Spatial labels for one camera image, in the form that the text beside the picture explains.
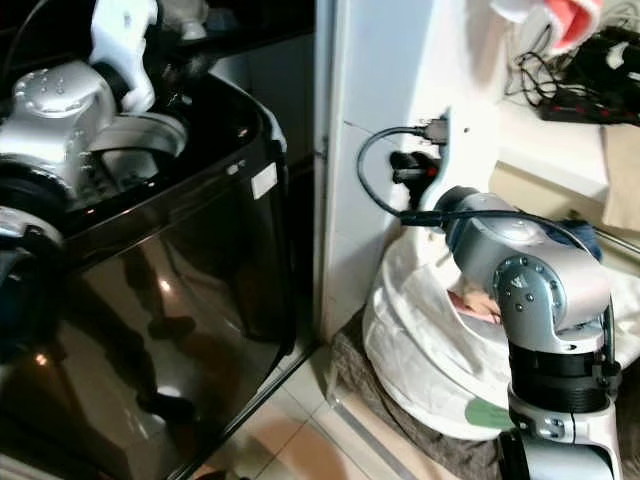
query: black cable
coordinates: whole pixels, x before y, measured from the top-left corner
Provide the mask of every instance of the black cable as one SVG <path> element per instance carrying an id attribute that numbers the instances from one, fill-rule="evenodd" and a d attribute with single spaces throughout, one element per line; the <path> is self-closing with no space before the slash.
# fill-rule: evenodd
<path id="1" fill-rule="evenodd" d="M 13 63 L 13 57 L 15 56 L 16 50 L 20 45 L 20 41 L 22 40 L 22 36 L 24 35 L 24 32 L 27 30 L 27 27 L 29 26 L 31 21 L 34 19 L 34 17 L 38 14 L 40 10 L 42 10 L 42 8 L 47 3 L 49 3 L 49 0 L 39 0 L 38 3 L 36 3 L 34 7 L 31 9 L 27 17 L 24 19 L 24 21 L 20 25 L 20 28 L 18 28 L 18 31 L 16 32 L 15 36 L 13 37 L 13 40 L 9 45 L 9 49 L 7 50 L 7 54 L 4 57 L 2 70 L 0 71 L 0 91 L 3 91 L 5 87 L 7 78 L 9 76 L 9 69 L 11 68 L 11 64 Z"/>
<path id="2" fill-rule="evenodd" d="M 358 180 L 360 181 L 362 188 L 364 188 L 369 197 L 384 211 L 390 213 L 394 217 L 399 218 L 403 225 L 442 227 L 444 223 L 451 220 L 464 220 L 471 218 L 517 218 L 520 220 L 534 222 L 538 225 L 544 225 L 557 231 L 561 235 L 565 236 L 574 246 L 584 250 L 593 257 L 593 254 L 591 253 L 589 248 L 573 232 L 560 225 L 559 223 L 554 222 L 553 220 L 549 220 L 548 218 L 538 215 L 533 215 L 531 213 L 509 210 L 464 210 L 458 212 L 396 210 L 391 205 L 386 203 L 382 198 L 380 198 L 375 193 L 371 185 L 369 185 L 369 182 L 367 181 L 364 174 L 364 157 L 369 148 L 371 148 L 371 146 L 378 140 L 384 137 L 402 133 L 419 136 L 429 140 L 429 137 L 425 133 L 425 127 L 393 127 L 381 130 L 380 132 L 375 133 L 371 137 L 369 137 L 360 147 L 360 150 L 358 151 L 358 155 L 356 157 L 356 169 L 358 173 Z M 608 360 L 608 362 L 611 364 L 615 362 L 615 338 L 613 325 L 613 303 L 610 296 L 609 304 L 603 314 L 602 328 L 605 332 L 604 354 L 606 360 Z"/>

